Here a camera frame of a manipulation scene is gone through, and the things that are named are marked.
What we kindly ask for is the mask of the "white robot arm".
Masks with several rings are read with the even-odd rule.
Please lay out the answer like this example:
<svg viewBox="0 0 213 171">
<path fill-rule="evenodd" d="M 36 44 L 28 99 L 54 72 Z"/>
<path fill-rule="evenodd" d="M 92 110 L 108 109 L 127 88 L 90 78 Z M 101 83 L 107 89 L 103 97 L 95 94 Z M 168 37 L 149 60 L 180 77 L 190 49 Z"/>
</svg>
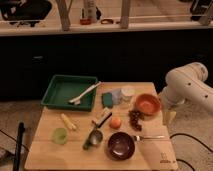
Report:
<svg viewBox="0 0 213 171">
<path fill-rule="evenodd" d="M 166 74 L 166 86 L 159 93 L 164 125 L 172 122 L 176 116 L 175 108 L 186 100 L 213 114 L 213 87 L 205 84 L 207 78 L 208 70 L 200 62 L 174 68 Z"/>
</svg>

